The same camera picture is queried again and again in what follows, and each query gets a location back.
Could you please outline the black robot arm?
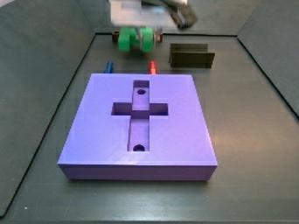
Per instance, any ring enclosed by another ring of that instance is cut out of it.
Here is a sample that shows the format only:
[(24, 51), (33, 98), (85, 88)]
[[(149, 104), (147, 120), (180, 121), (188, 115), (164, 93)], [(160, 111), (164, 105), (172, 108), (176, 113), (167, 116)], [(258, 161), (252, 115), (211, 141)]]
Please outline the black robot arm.
[(188, 0), (108, 0), (111, 23), (132, 27), (191, 28), (198, 17)]

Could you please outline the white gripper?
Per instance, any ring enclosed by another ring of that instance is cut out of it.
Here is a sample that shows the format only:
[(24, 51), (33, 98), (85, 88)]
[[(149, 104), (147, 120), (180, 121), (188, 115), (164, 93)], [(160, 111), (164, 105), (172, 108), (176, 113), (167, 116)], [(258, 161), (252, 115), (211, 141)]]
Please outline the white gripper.
[(172, 18), (163, 6), (143, 4), (141, 0), (108, 0), (109, 17), (115, 26), (173, 27)]

